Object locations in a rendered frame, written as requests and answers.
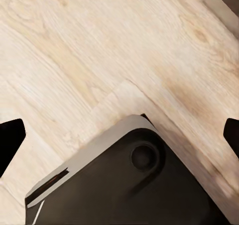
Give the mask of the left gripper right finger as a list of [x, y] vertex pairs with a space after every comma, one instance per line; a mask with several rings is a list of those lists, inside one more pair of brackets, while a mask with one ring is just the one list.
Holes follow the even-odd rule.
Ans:
[[223, 136], [239, 158], [239, 120], [227, 118]]

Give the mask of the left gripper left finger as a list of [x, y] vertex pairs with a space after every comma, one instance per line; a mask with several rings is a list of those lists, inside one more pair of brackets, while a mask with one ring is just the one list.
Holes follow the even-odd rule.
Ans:
[[21, 118], [0, 124], [0, 178], [26, 137]]

